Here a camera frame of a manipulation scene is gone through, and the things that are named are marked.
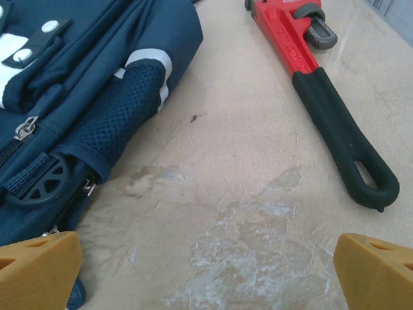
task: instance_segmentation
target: snap button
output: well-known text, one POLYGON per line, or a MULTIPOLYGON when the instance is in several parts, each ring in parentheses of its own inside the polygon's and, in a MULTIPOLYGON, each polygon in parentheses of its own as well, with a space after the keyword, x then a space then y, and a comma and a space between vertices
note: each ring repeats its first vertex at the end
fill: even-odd
POLYGON ((28 59, 31 55, 33 54, 32 50, 29 48, 24 48, 22 50, 18 50, 16 53, 13 55, 13 60, 18 63, 21 61, 24 61, 28 59))
POLYGON ((48 33, 48 32, 55 30, 58 26, 59 26, 58 21, 48 21, 41 27, 41 31, 43 31, 44 33, 48 33))

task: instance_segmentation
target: black rubber grip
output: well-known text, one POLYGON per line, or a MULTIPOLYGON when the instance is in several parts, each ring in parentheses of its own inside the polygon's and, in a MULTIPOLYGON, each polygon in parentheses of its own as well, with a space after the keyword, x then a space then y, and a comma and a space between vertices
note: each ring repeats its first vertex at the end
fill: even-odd
POLYGON ((351 198, 383 212, 398 197, 398 179, 360 131, 324 69, 295 72, 292 84, 330 149, 351 198), (365 166, 377 188, 365 183, 356 161, 365 166))

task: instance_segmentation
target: backpack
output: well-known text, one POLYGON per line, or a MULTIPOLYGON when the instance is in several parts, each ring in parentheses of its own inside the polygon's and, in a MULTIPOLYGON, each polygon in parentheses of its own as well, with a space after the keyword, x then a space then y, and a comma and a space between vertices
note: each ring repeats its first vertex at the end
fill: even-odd
POLYGON ((0 0, 0 246, 75 229, 200 46, 195 1, 0 0))

